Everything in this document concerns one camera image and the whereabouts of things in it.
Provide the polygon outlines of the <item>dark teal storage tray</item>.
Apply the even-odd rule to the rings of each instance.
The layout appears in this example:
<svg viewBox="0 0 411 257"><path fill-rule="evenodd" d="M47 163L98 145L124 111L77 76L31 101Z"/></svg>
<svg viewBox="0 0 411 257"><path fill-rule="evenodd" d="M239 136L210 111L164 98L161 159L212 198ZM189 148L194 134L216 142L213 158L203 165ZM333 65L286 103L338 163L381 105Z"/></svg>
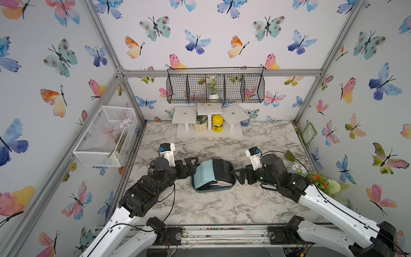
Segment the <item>dark teal storage tray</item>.
<svg viewBox="0 0 411 257"><path fill-rule="evenodd" d="M231 162L229 162L231 167L232 167L232 171L234 170L234 166ZM210 185L206 185L205 187L202 187L201 190L196 190L193 186L193 177L191 178L191 186L192 188L198 192L198 193L208 193L208 192L216 192L216 191L223 191L223 190L229 190L231 188L233 188L233 186L236 184L236 179L235 179L235 183L232 186L229 187L220 187L218 185L216 185L216 182L211 182Z"/></svg>

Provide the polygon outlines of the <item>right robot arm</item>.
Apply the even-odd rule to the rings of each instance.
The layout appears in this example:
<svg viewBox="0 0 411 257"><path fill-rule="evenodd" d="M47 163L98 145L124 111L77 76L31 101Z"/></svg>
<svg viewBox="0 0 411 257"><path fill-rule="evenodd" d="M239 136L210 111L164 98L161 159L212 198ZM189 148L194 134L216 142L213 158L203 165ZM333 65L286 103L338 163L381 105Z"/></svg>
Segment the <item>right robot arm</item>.
<svg viewBox="0 0 411 257"><path fill-rule="evenodd" d="M326 195L309 179L289 173L277 155L254 154L250 160L250 165L232 171L240 184L260 182L267 189L314 210L337 227L330 229L293 216L286 226L288 233L347 257L394 257L402 250L393 225L370 220Z"/></svg>

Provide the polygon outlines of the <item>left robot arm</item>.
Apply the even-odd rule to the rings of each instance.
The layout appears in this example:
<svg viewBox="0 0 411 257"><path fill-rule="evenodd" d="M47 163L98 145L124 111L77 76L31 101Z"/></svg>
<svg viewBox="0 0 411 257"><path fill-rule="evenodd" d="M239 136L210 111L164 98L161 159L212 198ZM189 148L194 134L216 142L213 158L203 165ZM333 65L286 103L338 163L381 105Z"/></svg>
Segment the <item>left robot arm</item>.
<svg viewBox="0 0 411 257"><path fill-rule="evenodd" d="M168 159L152 160L149 173L131 186L119 201L109 221L86 248L84 257L136 257L155 242L166 238L166 224L158 217L151 217L145 225L140 222L158 203L159 196L167 188L175 186L196 172L198 157L177 160L172 166Z"/></svg>

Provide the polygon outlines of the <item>light blue calculator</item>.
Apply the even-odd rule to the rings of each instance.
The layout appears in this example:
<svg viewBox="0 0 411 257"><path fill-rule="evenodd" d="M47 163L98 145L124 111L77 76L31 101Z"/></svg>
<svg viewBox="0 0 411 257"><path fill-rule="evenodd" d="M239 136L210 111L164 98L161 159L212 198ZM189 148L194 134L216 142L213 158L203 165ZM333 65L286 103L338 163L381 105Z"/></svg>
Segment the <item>light blue calculator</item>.
<svg viewBox="0 0 411 257"><path fill-rule="evenodd" d="M193 175L193 186L196 190L201 190L202 187L215 182L213 160L202 162L196 169Z"/></svg>

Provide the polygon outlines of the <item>black calculator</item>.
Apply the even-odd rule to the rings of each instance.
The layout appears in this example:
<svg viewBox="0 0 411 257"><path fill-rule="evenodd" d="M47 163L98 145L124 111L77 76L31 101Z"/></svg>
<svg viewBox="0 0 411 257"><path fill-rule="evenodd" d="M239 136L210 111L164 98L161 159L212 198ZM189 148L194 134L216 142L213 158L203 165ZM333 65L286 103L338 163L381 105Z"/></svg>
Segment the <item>black calculator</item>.
<svg viewBox="0 0 411 257"><path fill-rule="evenodd" d="M232 175L232 167L229 162L223 159L213 160L214 181L220 187L229 187L235 183Z"/></svg>

